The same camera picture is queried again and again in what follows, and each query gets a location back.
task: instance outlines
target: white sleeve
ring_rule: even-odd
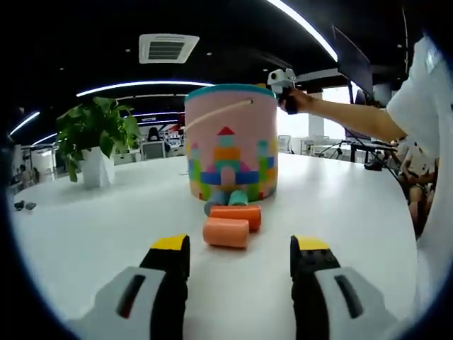
[[[439,122],[437,110],[428,86],[425,39],[415,45],[415,55],[408,80],[390,100],[387,112],[395,123],[424,152],[439,157]]]

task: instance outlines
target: black ceiling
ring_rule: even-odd
[[[339,27],[372,64],[405,71],[406,34],[395,0],[285,0],[331,44]],[[78,92],[125,81],[188,80],[256,84],[268,72],[292,67],[297,74],[336,67],[295,21],[266,0],[83,0],[42,4],[21,12],[12,42],[11,127],[34,110],[41,115],[14,135],[28,144],[55,131],[55,118],[76,105]],[[139,35],[177,33],[200,41],[185,64],[140,64]],[[409,30],[410,44],[416,39]],[[337,84],[327,79],[317,86]],[[194,86],[140,86],[98,93],[186,94]],[[183,97],[130,99],[137,111],[183,111]]]

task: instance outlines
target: white table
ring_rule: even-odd
[[[293,234],[322,238],[342,266],[383,292],[395,316],[408,315],[416,249],[397,182],[386,171],[344,161],[280,154],[279,163],[277,193],[260,203],[261,231],[246,251],[203,242],[203,202],[181,175],[185,157],[117,166],[108,190],[85,191],[66,177],[19,193],[17,199],[38,206],[14,214],[18,243],[63,320],[86,313],[96,292],[125,267],[138,266],[159,237],[183,232],[191,242],[186,340],[294,339]]]

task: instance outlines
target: window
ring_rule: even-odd
[[[357,85],[352,83],[352,93],[354,94],[354,100],[355,96],[357,95],[358,89],[359,88],[357,87]],[[323,100],[333,101],[335,103],[349,104],[350,100],[348,87],[342,86],[323,89]],[[334,140],[343,140],[345,138],[345,128],[330,119],[324,119],[324,135],[329,136]]]
[[[281,108],[277,108],[277,135],[307,137],[309,135],[309,115],[306,113],[288,115]]]

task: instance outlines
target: black cable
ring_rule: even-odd
[[[318,158],[321,158],[321,156],[323,156],[323,153],[326,152],[327,150],[331,149],[332,147],[336,147],[337,145],[341,145],[341,144],[344,143],[344,142],[345,142],[345,141],[342,140],[341,142],[339,142],[339,143],[337,143],[337,144],[334,144],[334,145],[331,145],[330,147],[325,148],[323,151],[321,151],[321,152],[319,153]]]
[[[367,147],[365,144],[363,144],[363,142],[362,142],[361,140],[359,140],[359,139],[357,138],[357,136],[354,135],[350,130],[348,130],[347,128],[345,128],[345,130],[348,131],[348,132],[351,134],[351,136],[353,136],[353,137],[354,137],[354,138],[355,138],[355,139],[356,139],[363,147],[369,149],[369,147]],[[373,151],[371,151],[371,150],[370,150],[370,151],[367,151],[367,152],[370,152],[370,153],[374,156],[374,158],[377,159],[377,160],[379,161],[379,163],[381,163],[383,166],[385,166],[385,167],[387,168],[387,170],[390,171],[390,174],[391,174],[391,175],[396,179],[396,181],[399,183],[398,177],[397,177],[397,176],[395,175],[395,173],[390,169],[390,167],[386,164],[385,161],[382,161],[382,160],[377,156],[377,154],[376,154],[375,152],[373,152]]]

